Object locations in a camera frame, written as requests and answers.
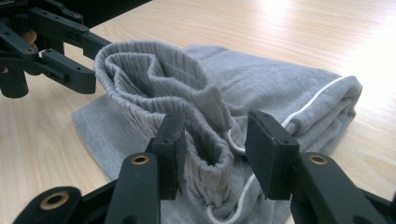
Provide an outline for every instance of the cloth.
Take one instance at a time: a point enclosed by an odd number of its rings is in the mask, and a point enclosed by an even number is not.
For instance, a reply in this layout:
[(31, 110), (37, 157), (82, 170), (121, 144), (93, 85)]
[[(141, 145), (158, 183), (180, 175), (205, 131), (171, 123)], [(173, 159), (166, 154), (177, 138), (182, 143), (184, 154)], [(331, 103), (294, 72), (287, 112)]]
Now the cloth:
[[(123, 159), (144, 151), (164, 115), (186, 118), (186, 196), (162, 202), (163, 223), (227, 220), (252, 171), (243, 147), (249, 109), (274, 116), (301, 151), (329, 153), (355, 116), (355, 77), (282, 63), (217, 46), (179, 49), (155, 41), (115, 43), (95, 59), (106, 95), (72, 117), (87, 149), (110, 180)], [(236, 223), (284, 223), (288, 202), (265, 200), (257, 180)]]

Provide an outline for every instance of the gray fabric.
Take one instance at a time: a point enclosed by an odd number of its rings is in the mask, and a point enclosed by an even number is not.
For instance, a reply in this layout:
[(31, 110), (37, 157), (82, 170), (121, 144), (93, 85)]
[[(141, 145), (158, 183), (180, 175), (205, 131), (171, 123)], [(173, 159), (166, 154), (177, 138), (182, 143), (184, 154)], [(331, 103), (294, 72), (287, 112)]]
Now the gray fabric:
[[(258, 109), (282, 122), (338, 75), (215, 46), (178, 49), (159, 42), (112, 44), (95, 60), (103, 96), (73, 114), (78, 133), (109, 179), (123, 158), (145, 149), (165, 114), (186, 116), (187, 197), (162, 202), (163, 223), (206, 223), (233, 215), (251, 170), (224, 139), (244, 145), (247, 112)], [(355, 116), (361, 85), (346, 77), (330, 86), (286, 129), (301, 151), (330, 152)], [(264, 200), (257, 180), (247, 192), (238, 223), (282, 223), (287, 202)]]

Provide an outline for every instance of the black bracket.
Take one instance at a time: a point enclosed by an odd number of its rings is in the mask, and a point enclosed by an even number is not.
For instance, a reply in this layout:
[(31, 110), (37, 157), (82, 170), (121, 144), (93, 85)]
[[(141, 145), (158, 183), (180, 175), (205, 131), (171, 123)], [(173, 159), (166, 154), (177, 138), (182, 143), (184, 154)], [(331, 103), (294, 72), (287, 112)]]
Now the black bracket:
[[(0, 74), (3, 95), (19, 98), (28, 93), (23, 71), (34, 76), (44, 74), (79, 93), (94, 93), (94, 72), (65, 57), (64, 43), (82, 48), (85, 56), (94, 59), (110, 42), (91, 33), (82, 23), (82, 16), (61, 3), (10, 2), (0, 6), (0, 67), (8, 70)], [(37, 33), (37, 49), (20, 37), (21, 33), (32, 30)]]
[(295, 223), (395, 223), (393, 202), (355, 187), (330, 157), (299, 153), (298, 143), (269, 114), (248, 113), (247, 159), (271, 200), (291, 199)]
[(59, 187), (36, 196), (15, 224), (161, 223), (160, 200), (174, 200), (183, 178), (182, 114), (167, 115), (146, 152), (127, 157), (120, 175), (81, 197), (78, 189)]

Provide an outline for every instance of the screw hole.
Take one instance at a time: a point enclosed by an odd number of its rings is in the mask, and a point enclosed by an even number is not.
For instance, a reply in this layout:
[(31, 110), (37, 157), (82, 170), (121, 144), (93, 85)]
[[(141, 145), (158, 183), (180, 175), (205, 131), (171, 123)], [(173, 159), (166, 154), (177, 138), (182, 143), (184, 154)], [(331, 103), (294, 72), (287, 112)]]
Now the screw hole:
[(147, 156), (137, 156), (132, 158), (132, 163), (135, 165), (141, 165), (149, 161)]
[(352, 218), (352, 220), (356, 224), (372, 224), (372, 222), (370, 220), (368, 220), (365, 217), (361, 217), (361, 216), (354, 216)]
[(53, 193), (41, 202), (40, 208), (43, 210), (55, 209), (66, 203), (69, 198), (70, 196), (67, 191)]
[(128, 216), (122, 220), (122, 224), (137, 224), (137, 217)]
[(172, 143), (173, 143), (173, 141), (170, 140), (169, 138), (164, 139), (163, 142), (164, 142), (165, 144), (172, 144)]
[(312, 155), (309, 157), (309, 160), (311, 160), (313, 163), (319, 164), (319, 165), (324, 165), (327, 164), (328, 161), (326, 158), (319, 156), (319, 155)]

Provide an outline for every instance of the wooden table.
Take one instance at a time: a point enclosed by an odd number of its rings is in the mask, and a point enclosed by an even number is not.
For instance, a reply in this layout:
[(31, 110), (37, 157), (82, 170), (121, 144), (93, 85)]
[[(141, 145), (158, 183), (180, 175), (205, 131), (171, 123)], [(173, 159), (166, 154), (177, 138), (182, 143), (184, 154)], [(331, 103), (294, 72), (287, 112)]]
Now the wooden table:
[[(354, 183), (391, 199), (396, 190), (396, 1), (153, 1), (92, 29), (112, 42), (153, 39), (185, 47), (221, 45), (289, 63), (354, 75), (363, 85), (357, 117), (332, 157)], [(81, 51), (72, 59), (92, 67)], [(104, 94), (82, 95), (44, 76), (30, 93), (0, 96), (0, 223), (38, 193), (106, 183), (70, 114)]]

